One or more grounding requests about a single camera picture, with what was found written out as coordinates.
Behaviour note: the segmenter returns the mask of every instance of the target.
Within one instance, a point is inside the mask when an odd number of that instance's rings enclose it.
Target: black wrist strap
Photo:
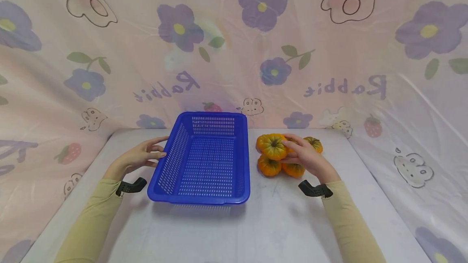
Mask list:
[[[324,196],[325,198],[329,198],[333,195],[332,190],[330,190],[325,184],[313,187],[307,180],[304,180],[299,184],[299,189],[309,197]]]
[[[116,195],[120,196],[122,192],[138,193],[145,188],[147,183],[148,182],[142,177],[139,177],[133,184],[122,181],[120,182],[120,185],[117,188]]]

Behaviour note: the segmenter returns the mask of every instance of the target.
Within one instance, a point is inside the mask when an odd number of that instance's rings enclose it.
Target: white table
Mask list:
[[[298,188],[301,180],[265,178],[258,173],[256,138],[267,133],[314,136],[335,166],[387,258],[388,263],[429,263],[348,140],[324,129],[250,129],[251,194],[244,205],[182,206],[155,203],[147,187],[126,194],[114,218],[99,262],[111,263],[289,263],[342,262],[320,198]],[[71,225],[108,165],[137,143],[169,135],[166,129],[118,131],[107,142],[76,188],[50,221],[22,263],[52,262]],[[127,175],[148,182],[151,168]],[[304,175],[311,184],[318,181]]]

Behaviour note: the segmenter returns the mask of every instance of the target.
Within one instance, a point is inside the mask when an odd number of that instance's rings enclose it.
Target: left hand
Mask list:
[[[112,162],[102,178],[118,181],[142,166],[155,168],[157,163],[149,160],[159,160],[166,156],[166,153],[163,152],[164,148],[156,144],[168,139],[169,136],[158,137],[133,147]]]

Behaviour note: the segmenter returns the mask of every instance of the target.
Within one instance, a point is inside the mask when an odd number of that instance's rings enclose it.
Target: wrinkled fabric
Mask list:
[[[467,7],[1,0],[0,262],[27,252],[114,131],[187,110],[342,131],[415,237],[430,231],[428,257],[466,259]]]

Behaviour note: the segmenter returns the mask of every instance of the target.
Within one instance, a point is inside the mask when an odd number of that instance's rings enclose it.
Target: purple flower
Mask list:
[[[446,239],[437,238],[425,227],[418,227],[416,229],[416,240],[432,263],[467,263],[467,260],[457,247]]]
[[[16,243],[13,247],[11,247],[3,256],[3,259],[0,263],[17,263],[20,262],[23,257],[28,253],[29,249],[31,248],[33,241],[30,239],[25,239]]]
[[[75,69],[71,78],[64,81],[64,85],[88,102],[106,92],[104,77],[98,72],[85,69]]]
[[[150,115],[140,115],[136,125],[140,128],[166,128],[163,120]]]
[[[260,66],[260,76],[262,77],[262,82],[266,85],[284,84],[291,71],[291,66],[281,57],[265,60]]]
[[[292,112],[289,117],[283,119],[283,124],[285,124],[289,129],[299,129],[309,127],[309,122],[312,121],[314,116],[311,114],[303,114],[301,112]]]
[[[275,27],[276,18],[284,13],[287,3],[288,0],[239,0],[242,20],[251,28],[268,32]]]
[[[9,1],[0,1],[1,45],[30,52],[41,50],[42,43],[31,29],[31,20],[21,7]]]
[[[468,22],[468,5],[455,4],[451,7],[432,1],[422,5],[407,23],[396,31],[395,38],[405,44],[406,56],[422,59],[431,52],[449,53],[460,44],[460,28]]]
[[[168,43],[175,43],[182,51],[193,52],[193,44],[203,41],[203,30],[194,23],[193,11],[185,4],[158,7],[161,20],[159,36]]]

